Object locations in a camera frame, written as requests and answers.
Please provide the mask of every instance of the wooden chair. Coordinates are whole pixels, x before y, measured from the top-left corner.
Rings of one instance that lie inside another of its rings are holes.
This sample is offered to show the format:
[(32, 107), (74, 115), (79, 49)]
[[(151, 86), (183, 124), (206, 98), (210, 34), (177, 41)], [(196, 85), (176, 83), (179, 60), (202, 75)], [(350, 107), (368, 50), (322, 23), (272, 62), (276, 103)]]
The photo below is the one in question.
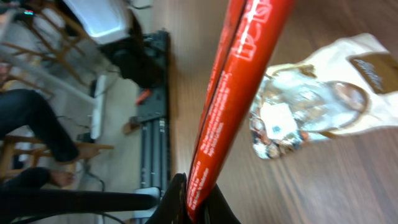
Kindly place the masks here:
[[(56, 13), (58, 16), (60, 16), (66, 24), (68, 24), (70, 27), (74, 28), (78, 36), (75, 39), (69, 38), (67, 32), (63, 27), (59, 27), (54, 23), (49, 16), (44, 14), (42, 11), (43, 9), (51, 9), (54, 13)], [(41, 52), (36, 52), (31, 49), (26, 49), (24, 47), (18, 46), (13, 43), (9, 42), (3, 42), (2, 44), (6, 47), (10, 47), (15, 49), (16, 51), (13, 53), (13, 55), (22, 55), (22, 54), (31, 54), (35, 56), (41, 57), (43, 60), (50, 60), (55, 63), (59, 63), (65, 70), (70, 73), (79, 83), (82, 85), (86, 85), (86, 83), (83, 82), (83, 80), (80, 78), (80, 76), (77, 74), (75, 69), (66, 61), (66, 54), (69, 52), (71, 49), (75, 49), (82, 57), (85, 56), (85, 53), (77, 46), (77, 43), (79, 43), (83, 39), (88, 39), (91, 40), (90, 36), (85, 32), (85, 30), (77, 24), (75, 21), (70, 19), (67, 15), (65, 15), (63, 12), (59, 11), (58, 8), (55, 6), (53, 2), (45, 2), (44, 5), (38, 9), (35, 9), (36, 15), (40, 16), (43, 20), (47, 21), (48, 24), (57, 32), (61, 34), (61, 42), (60, 42), (60, 49), (54, 48), (46, 38), (43, 37), (43, 35), (37, 30), (37, 27), (34, 26), (34, 20), (33, 19), (28, 19), (23, 21), (24, 25), (44, 44), (44, 46), (47, 48), (49, 53), (54, 55), (53, 57), (50, 57), (48, 55), (45, 55)]]
[[(28, 60), (29, 63), (32, 62), (32, 65), (39, 65), (39, 63), (40, 63), (40, 60), (32, 61), (32, 54), (28, 55), (27, 60)], [(8, 76), (8, 81), (4, 84), (3, 87), (0, 88), (0, 92), (8, 90), (14, 82), (21, 82), (21, 83), (23, 83), (23, 84), (25, 84), (27, 86), (30, 86), (30, 87), (32, 87), (32, 88), (34, 88), (36, 90), (40, 90), (40, 91), (50, 95), (50, 97), (54, 96), (54, 93), (52, 91), (50, 91), (48, 89), (45, 89), (45, 88), (42, 88), (42, 87), (36, 85), (35, 83), (28, 81), (26, 79), (26, 76), (28, 74), (26, 71), (22, 71), (22, 73), (20, 75), (11, 75), (10, 71), (11, 71), (12, 68), (13, 68), (12, 65), (10, 65), (10, 64), (6, 65), (5, 73)]]
[[(0, 181), (5, 181), (17, 176), (19, 173), (25, 169), (10, 169), (11, 163), (13, 161), (14, 155), (29, 155), (29, 167), (37, 167), (41, 157), (52, 157), (49, 149), (47, 147), (39, 147), (37, 149), (25, 151), (21, 149), (16, 149), (16, 144), (18, 142), (29, 142), (33, 144), (42, 144), (41, 140), (31, 137), (21, 137), (21, 136), (6, 136), (4, 139), (4, 144), (1, 150), (0, 157)], [(76, 142), (77, 148), (83, 147), (85, 149), (99, 150), (99, 149), (114, 149), (113, 146), (93, 144), (86, 142)], [(74, 173), (76, 170), (76, 163), (69, 165), (69, 172)]]

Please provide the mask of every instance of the person's leg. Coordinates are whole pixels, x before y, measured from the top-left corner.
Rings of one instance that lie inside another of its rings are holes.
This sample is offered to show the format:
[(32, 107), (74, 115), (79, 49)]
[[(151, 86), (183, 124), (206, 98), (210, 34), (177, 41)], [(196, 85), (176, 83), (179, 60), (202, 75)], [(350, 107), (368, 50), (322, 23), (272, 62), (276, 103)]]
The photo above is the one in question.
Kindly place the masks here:
[(50, 105), (38, 93), (32, 90), (0, 93), (0, 139), (24, 125), (47, 145), (58, 162), (73, 161), (79, 156)]
[(50, 171), (35, 167), (21, 172), (16, 178), (8, 180), (1, 187), (4, 189), (39, 189), (50, 181)]
[[(68, 186), (73, 182), (73, 174), (48, 170), (43, 167), (35, 167), (21, 172), (16, 178), (8, 180), (0, 186), (0, 189), (40, 189), (49, 183), (58, 187)], [(15, 218), (13, 215), (3, 214), (0, 216), (0, 224), (11, 223)]]

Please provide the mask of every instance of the person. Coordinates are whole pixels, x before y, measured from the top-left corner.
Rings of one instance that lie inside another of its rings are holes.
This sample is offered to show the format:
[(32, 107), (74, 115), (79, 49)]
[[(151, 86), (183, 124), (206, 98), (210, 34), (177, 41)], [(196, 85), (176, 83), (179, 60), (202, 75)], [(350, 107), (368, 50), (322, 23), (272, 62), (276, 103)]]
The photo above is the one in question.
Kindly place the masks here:
[[(7, 65), (0, 64), (0, 141), (11, 131), (28, 125), (36, 138), (50, 149), (60, 165), (89, 159), (98, 151), (77, 149), (68, 133), (59, 123), (47, 101), (36, 91), (17, 89), (2, 91), (6, 82), (12, 80)], [(16, 178), (0, 185), (2, 189), (39, 189), (45, 184), (65, 187), (73, 182), (73, 174), (43, 167), (33, 167), (21, 172)], [(15, 217), (2, 217), (1, 223), (9, 223)]]

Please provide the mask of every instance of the cable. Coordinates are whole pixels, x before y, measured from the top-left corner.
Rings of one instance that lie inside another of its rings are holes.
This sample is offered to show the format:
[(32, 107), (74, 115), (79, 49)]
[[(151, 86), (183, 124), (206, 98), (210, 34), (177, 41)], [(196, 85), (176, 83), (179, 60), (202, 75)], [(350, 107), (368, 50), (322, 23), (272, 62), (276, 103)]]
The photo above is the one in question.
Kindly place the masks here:
[[(90, 172), (90, 165), (87, 162), (85, 162), (85, 163), (80, 162), (80, 164), (83, 166), (83, 171), (85, 172), (85, 174), (87, 174), (90, 177), (98, 180), (101, 183), (101, 191), (104, 192), (105, 191), (105, 182), (101, 178), (99, 178), (97, 175), (95, 175), (92, 172)], [(101, 215), (102, 215), (102, 223), (105, 224), (105, 216), (107, 214), (102, 213)]]
[(74, 119), (72, 119), (72, 118), (69, 118), (68, 116), (65, 116), (65, 115), (60, 115), (60, 116), (57, 116), (57, 118), (65, 118), (65, 119), (67, 119), (68, 121), (72, 121), (76, 126), (78, 126), (78, 127), (82, 127), (82, 128), (86, 128), (86, 129), (90, 129), (90, 127), (89, 126), (87, 126), (87, 125), (82, 125), (82, 124), (79, 124), (79, 123), (77, 123)]
[(129, 6), (133, 7), (134, 9), (141, 10), (141, 9), (150, 9), (150, 8), (152, 7), (151, 5), (147, 5), (147, 6), (135, 6), (135, 5), (133, 4), (133, 2), (130, 1), (130, 0), (126, 0), (126, 3), (127, 3)]
[[(103, 217), (108, 217), (108, 218), (110, 218), (110, 219), (113, 219), (113, 220), (117, 221), (118, 223), (126, 224), (126, 223), (123, 222), (121, 219), (119, 219), (119, 218), (117, 218), (117, 217), (114, 217), (113, 215), (104, 213), (104, 212), (90, 212), (90, 213), (92, 213), (92, 214), (97, 214), (97, 215), (102, 215)], [(21, 221), (18, 221), (18, 222), (13, 222), (12, 224), (28, 224), (28, 223), (32, 223), (32, 222), (37, 221), (37, 220), (42, 220), (42, 219), (44, 219), (44, 218), (54, 217), (54, 216), (56, 216), (56, 215), (45, 215), (45, 216), (27, 218), (27, 219), (25, 219), (25, 220), (21, 220)]]

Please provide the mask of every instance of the chair leg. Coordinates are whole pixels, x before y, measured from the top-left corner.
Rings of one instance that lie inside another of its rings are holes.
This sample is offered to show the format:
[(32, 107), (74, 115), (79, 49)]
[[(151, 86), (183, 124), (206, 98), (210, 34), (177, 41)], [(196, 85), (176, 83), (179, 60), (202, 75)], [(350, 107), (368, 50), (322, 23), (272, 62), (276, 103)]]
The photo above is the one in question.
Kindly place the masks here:
[(35, 88), (35, 89), (41, 90), (41, 91), (45, 92), (46, 94), (49, 94), (49, 95), (51, 95), (51, 96), (54, 95), (54, 93), (51, 92), (50, 90), (46, 90), (45, 88), (42, 88), (42, 87), (36, 85), (35, 83), (32, 83), (32, 82), (30, 82), (30, 81), (27, 81), (27, 80), (25, 80), (25, 79), (23, 79), (23, 78), (15, 77), (15, 76), (14, 76), (13, 78), (14, 78), (14, 80), (20, 81), (21, 83), (23, 83), (23, 84), (25, 84), (25, 85), (28, 85), (28, 86), (31, 86), (31, 87), (33, 87), (33, 88)]
[(85, 147), (92, 149), (114, 149), (114, 146), (104, 145), (104, 144), (95, 144), (95, 143), (87, 143), (87, 142), (76, 142), (76, 147)]
[(71, 18), (69, 18), (67, 15), (65, 15), (63, 12), (59, 11), (57, 9), (57, 7), (54, 5), (54, 3), (52, 2), (48, 2), (45, 7), (53, 10), (55, 13), (57, 13), (68, 25), (70, 25), (70, 27), (74, 28), (76, 31), (79, 32), (79, 34), (84, 37), (87, 38), (91, 41), (93, 41), (91, 39), (91, 37), (87, 34), (87, 32), (79, 25), (77, 24), (75, 21), (73, 21)]
[(77, 37), (75, 40), (71, 41), (69, 43), (69, 46), (64, 46), (63, 50), (61, 51), (60, 55), (65, 55), (71, 48), (75, 49), (77, 52), (79, 52), (79, 54), (81, 56), (85, 56), (86, 54), (80, 50), (79, 47), (76, 46), (77, 43), (79, 43), (79, 41), (81, 41), (80, 37)]
[[(54, 29), (56, 29), (59, 33), (61, 33), (63, 37), (63, 41), (61, 42), (62, 48), (64, 48), (63, 51), (66, 51), (65, 49), (67, 48), (68, 50), (70, 48), (76, 49), (81, 56), (85, 56), (85, 53), (80, 50), (79, 47), (76, 46), (79, 41), (81, 41), (80, 37), (77, 37), (75, 40), (70, 40), (68, 34), (65, 32), (65, 30), (61, 29), (59, 26), (57, 26), (50, 18), (47, 17), (44, 13), (40, 14)], [(68, 42), (69, 46), (64, 46), (63, 43)]]
[(33, 155), (32, 156), (32, 163), (30, 164), (30, 167), (37, 167), (39, 164), (40, 156), (39, 155)]
[(15, 53), (12, 53), (13, 56), (18, 56), (18, 55), (21, 55), (21, 54), (26, 54), (26, 52), (17, 51), (17, 52), (15, 52)]
[(32, 54), (32, 55), (36, 55), (36, 56), (42, 57), (42, 58), (47, 59), (47, 60), (51, 60), (51, 61), (53, 61), (53, 62), (56, 62), (56, 61), (57, 61), (57, 59), (55, 59), (55, 58), (53, 58), (53, 57), (46, 56), (46, 55), (44, 55), (44, 54), (42, 54), (42, 53), (38, 53), (38, 52), (35, 52), (35, 51), (33, 51), (33, 50), (25, 49), (25, 48), (23, 48), (23, 47), (20, 47), (20, 46), (18, 46), (18, 45), (15, 45), (15, 44), (12, 44), (12, 43), (9, 43), (9, 42), (4, 42), (4, 43), (2, 43), (2, 44), (5, 45), (5, 46), (7, 46), (7, 47), (10, 47), (10, 48), (19, 50), (19, 52), (14, 53), (14, 55), (19, 55), (19, 54)]
[(0, 162), (0, 180), (4, 180), (7, 177), (7, 171), (11, 165), (12, 157), (14, 156), (14, 142), (4, 142), (2, 149), (2, 157)]
[(31, 25), (28, 25), (29, 29), (33, 32), (33, 34), (39, 38), (42, 43), (48, 48), (48, 50), (54, 54), (58, 60), (59, 63), (70, 73), (75, 77), (75, 79), (82, 85), (88, 86), (86, 83), (83, 82), (83, 80), (79, 77), (79, 75), (74, 71), (74, 69), (64, 60), (64, 57), (60, 55), (56, 50), (54, 50), (51, 45), (46, 41), (45, 38)]

